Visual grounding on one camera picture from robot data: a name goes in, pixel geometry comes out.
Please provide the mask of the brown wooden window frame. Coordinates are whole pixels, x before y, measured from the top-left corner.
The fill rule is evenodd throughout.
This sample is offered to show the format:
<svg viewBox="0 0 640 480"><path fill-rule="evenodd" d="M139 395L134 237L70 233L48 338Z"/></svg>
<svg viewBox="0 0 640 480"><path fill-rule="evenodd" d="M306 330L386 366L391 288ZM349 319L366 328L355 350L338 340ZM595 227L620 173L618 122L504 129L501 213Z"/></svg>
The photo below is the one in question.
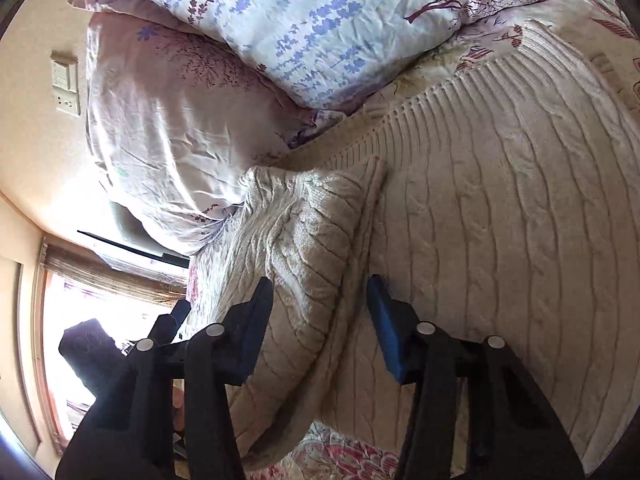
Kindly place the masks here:
<svg viewBox="0 0 640 480"><path fill-rule="evenodd" d="M42 440L60 457L94 395L58 353L64 330L97 320L125 350L186 290L184 266L134 255L102 259L89 249L43 237L28 309L20 315L21 367L29 407Z"/></svg>

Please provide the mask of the dark bedside edge strip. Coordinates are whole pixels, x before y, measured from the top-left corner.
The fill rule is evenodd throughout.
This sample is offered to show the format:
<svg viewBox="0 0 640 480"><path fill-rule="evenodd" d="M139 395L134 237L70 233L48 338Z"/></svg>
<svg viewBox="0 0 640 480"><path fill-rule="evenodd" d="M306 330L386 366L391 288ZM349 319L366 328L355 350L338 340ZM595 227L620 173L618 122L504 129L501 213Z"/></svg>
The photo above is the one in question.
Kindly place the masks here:
<svg viewBox="0 0 640 480"><path fill-rule="evenodd" d="M136 246L115 242L114 240L109 240L108 238L105 238L103 236L99 236L86 231L78 231L78 234L88 236L89 238L92 238L93 240L96 240L103 245L110 245L112 247L124 250L125 252L131 252L132 254L135 254L137 256L150 258L155 261L171 264L172 266L178 266L179 268L186 269L190 264L188 258L183 256L176 256L174 254L170 254L169 252L164 252L163 250L158 252L156 249L147 250L144 248L137 248Z"/></svg>

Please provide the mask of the upper floral lavender pillow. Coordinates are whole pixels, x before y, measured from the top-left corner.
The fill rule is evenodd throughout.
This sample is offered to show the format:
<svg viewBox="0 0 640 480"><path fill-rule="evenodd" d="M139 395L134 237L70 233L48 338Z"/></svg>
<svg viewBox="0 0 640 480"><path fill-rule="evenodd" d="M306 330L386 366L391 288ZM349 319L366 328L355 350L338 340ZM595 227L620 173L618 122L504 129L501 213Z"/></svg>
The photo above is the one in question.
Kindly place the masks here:
<svg viewBox="0 0 640 480"><path fill-rule="evenodd" d="M544 0L136 0L228 44L300 105L346 110L458 29Z"/></svg>

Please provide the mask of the lower pink floral pillow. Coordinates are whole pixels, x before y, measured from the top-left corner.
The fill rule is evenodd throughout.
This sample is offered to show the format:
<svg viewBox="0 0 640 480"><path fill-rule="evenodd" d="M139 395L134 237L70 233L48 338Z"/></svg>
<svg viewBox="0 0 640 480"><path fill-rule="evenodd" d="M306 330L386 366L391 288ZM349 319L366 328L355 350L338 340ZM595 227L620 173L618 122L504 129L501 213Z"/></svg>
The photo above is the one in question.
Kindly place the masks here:
<svg viewBox="0 0 640 480"><path fill-rule="evenodd" d="M126 14L87 30L87 134L114 202L190 256L245 200L242 175L343 119L298 106L206 37Z"/></svg>

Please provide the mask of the white wall switch socket plate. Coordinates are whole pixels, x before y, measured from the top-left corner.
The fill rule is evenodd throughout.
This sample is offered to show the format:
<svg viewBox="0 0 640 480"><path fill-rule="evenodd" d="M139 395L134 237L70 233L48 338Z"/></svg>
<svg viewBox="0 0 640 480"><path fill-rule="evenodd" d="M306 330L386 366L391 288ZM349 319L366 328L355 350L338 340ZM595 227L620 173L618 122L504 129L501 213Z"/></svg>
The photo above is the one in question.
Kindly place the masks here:
<svg viewBox="0 0 640 480"><path fill-rule="evenodd" d="M58 112L79 117L81 109L76 58L53 52L50 62L55 109Z"/></svg>

